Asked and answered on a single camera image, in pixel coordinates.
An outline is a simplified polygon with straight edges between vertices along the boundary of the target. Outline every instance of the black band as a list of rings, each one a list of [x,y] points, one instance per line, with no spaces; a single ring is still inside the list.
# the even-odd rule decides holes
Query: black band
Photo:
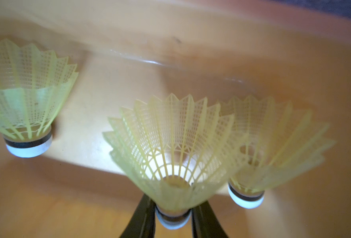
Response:
[[[254,202],[254,201],[258,201],[260,200],[260,198],[262,198],[264,196],[264,192],[262,192],[260,195],[256,196],[256,197],[247,197],[244,196],[243,194],[238,193],[232,186],[231,184],[228,184],[228,186],[230,187],[231,192],[238,198],[247,201],[247,202]]]
[[[45,143],[46,141],[48,141],[51,137],[51,130],[49,131],[49,133],[47,135],[45,135],[44,137],[40,138],[39,140],[33,140],[30,142],[14,142],[14,141],[10,141],[5,139],[5,142],[7,145],[14,147],[14,148],[19,148],[19,149],[26,149],[26,148],[32,148],[38,145],[41,145],[43,143]]]
[[[187,219],[187,217],[189,216],[191,209],[189,209],[186,213],[184,213],[183,215],[179,216],[179,217],[169,217],[165,214],[163,214],[157,207],[156,207],[158,213],[164,218],[165,221],[168,222],[181,222],[184,221],[185,219]]]

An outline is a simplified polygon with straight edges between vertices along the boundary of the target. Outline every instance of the plastic shuttlecock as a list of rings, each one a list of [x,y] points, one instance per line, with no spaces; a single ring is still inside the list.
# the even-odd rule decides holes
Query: plastic shuttlecock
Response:
[[[113,161],[158,207],[190,209],[247,163],[238,146],[245,137],[232,132],[233,115],[219,112],[220,104],[207,107],[207,98],[153,97],[122,108],[122,119],[110,118],[113,132],[104,138]]]
[[[50,146],[50,125],[78,77],[67,61],[33,44],[0,41],[0,132],[12,154],[34,157]]]
[[[272,97],[258,101],[248,96],[220,104],[221,115],[235,115],[233,130],[248,135],[240,145],[248,164],[230,178],[229,189],[244,207],[260,205],[264,190],[322,163],[321,153],[335,144],[323,137],[328,123],[311,121],[311,110],[293,110],[291,102],[276,104]]]

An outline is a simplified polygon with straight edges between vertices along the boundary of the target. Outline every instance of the mesh netting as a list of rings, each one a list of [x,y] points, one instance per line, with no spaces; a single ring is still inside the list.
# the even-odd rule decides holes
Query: mesh netting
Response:
[[[232,131],[233,116],[220,117],[219,111],[219,104],[207,107],[206,98],[153,97],[148,104],[137,101],[133,110],[123,108],[104,137],[112,159],[157,205],[189,209],[246,164],[239,147],[244,136]]]
[[[14,140],[33,140],[50,126],[78,73],[68,57],[0,41],[0,132]]]
[[[321,153],[335,144],[322,137],[329,124],[312,122],[310,110],[293,110],[291,102],[276,104],[272,97],[258,101],[249,96],[220,104],[221,115],[235,115],[233,130],[248,135],[240,145],[248,164],[231,177],[244,192],[287,182],[320,164]]]

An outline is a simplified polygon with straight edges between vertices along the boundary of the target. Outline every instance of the white cork tip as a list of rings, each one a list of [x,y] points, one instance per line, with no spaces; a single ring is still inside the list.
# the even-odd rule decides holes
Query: white cork tip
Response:
[[[9,152],[15,156],[21,157],[21,158],[31,158],[31,157],[35,157],[38,155],[43,154],[46,150],[49,149],[51,142],[53,140],[53,136],[51,135],[50,138],[37,146],[34,147],[30,147],[30,148],[16,148],[16,147],[12,147],[8,144],[6,144],[7,149],[9,150]]]
[[[189,221],[189,219],[191,217],[191,213],[192,213],[192,211],[189,212],[188,216],[183,221],[171,222],[171,221],[167,221],[167,220],[163,219],[160,212],[156,208],[156,215],[158,217],[159,222],[168,230],[177,230],[177,229],[183,227],[184,225],[186,225],[186,223]]]
[[[252,208],[256,208],[258,206],[260,206],[260,204],[264,201],[264,196],[262,196],[259,200],[257,201],[245,201],[239,197],[237,197],[230,188],[230,185],[228,185],[228,193],[230,194],[230,197],[232,198],[232,200],[234,200],[234,202],[236,204],[238,204],[240,207],[244,207],[247,209],[252,209]]]

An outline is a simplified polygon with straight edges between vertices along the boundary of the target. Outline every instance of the shuttlecock cork base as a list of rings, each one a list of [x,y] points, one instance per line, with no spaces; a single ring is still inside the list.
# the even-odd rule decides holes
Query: shuttlecock cork base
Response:
[[[256,208],[264,201],[264,191],[253,194],[243,193],[230,183],[228,183],[228,193],[236,204],[247,209]]]
[[[42,137],[31,141],[16,141],[4,135],[4,140],[9,152],[21,158],[31,158],[43,154],[49,149],[53,140],[51,126],[41,135]]]
[[[163,211],[156,206],[156,215],[159,222],[169,230],[177,230],[186,225],[191,217],[191,209],[179,213]]]

